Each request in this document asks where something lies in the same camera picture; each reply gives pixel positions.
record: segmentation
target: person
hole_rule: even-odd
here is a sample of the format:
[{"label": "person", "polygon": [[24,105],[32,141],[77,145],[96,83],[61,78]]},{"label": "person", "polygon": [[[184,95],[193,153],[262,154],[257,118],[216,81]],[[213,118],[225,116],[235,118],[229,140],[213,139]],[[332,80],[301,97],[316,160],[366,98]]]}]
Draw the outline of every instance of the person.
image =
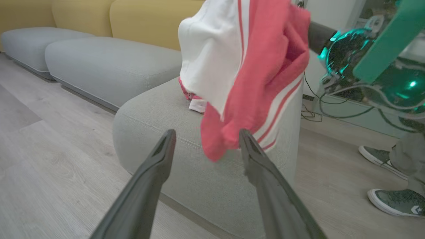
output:
[{"label": "person", "polygon": [[366,146],[360,146],[359,152],[408,181],[402,191],[370,190],[368,198],[373,205],[390,215],[425,218],[425,135],[408,134],[391,152]]}]

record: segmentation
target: gray pants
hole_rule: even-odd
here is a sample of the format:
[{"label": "gray pants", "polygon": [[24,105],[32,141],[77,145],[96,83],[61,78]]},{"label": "gray pants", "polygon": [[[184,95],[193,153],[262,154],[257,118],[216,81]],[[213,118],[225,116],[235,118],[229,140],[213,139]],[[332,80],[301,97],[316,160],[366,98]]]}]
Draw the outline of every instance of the gray pants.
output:
[{"label": "gray pants", "polygon": [[425,136],[408,134],[403,137],[390,153],[391,164],[408,179],[408,189],[425,197]]}]

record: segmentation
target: gray ottoman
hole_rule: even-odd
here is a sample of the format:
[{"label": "gray ottoman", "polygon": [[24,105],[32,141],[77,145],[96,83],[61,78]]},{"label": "gray ottoman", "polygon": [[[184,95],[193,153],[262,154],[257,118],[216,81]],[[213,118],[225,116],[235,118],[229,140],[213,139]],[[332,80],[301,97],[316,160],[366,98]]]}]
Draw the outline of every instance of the gray ottoman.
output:
[{"label": "gray ottoman", "polygon": [[[299,90],[282,117],[278,145],[268,153],[292,185],[301,100]],[[125,103],[113,124],[113,142],[121,165],[134,173],[161,135],[173,128],[177,144],[171,175],[162,192],[230,234],[265,237],[257,194],[244,176],[240,152],[228,151],[217,163],[209,161],[201,148],[202,114],[188,107],[177,79]]]},{"label": "gray ottoman", "polygon": [[5,53],[17,64],[52,79],[44,58],[46,47],[56,41],[83,37],[94,35],[55,27],[34,27],[3,32],[1,41]]},{"label": "gray ottoman", "polygon": [[52,43],[45,58],[54,79],[114,111],[181,69],[179,51],[111,37]]}]

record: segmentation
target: wooden floor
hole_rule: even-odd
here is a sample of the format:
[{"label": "wooden floor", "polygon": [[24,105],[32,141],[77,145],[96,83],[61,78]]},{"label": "wooden floor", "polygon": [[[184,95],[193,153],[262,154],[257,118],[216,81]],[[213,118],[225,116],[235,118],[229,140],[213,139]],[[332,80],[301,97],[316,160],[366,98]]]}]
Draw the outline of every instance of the wooden floor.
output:
[{"label": "wooden floor", "polygon": [[[0,54],[0,238],[88,238],[130,175],[113,113]],[[395,139],[326,119],[303,121],[296,191],[329,238],[423,238],[425,221],[376,209],[366,192],[407,182],[359,155]],[[230,238],[162,196],[151,238]]]}]

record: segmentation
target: converse sneaker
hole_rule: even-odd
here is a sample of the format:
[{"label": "converse sneaker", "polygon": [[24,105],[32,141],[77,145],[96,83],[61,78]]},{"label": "converse sneaker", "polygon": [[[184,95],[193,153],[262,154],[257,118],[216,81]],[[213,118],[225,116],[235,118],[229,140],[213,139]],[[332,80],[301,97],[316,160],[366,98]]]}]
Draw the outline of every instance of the converse sneaker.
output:
[{"label": "converse sneaker", "polygon": [[425,218],[425,198],[412,190],[372,189],[368,192],[368,198],[375,207],[390,215]]},{"label": "converse sneaker", "polygon": [[396,169],[390,161],[390,152],[385,150],[377,150],[366,146],[360,146],[359,152],[370,162],[388,169],[400,178],[407,180],[407,176]]}]

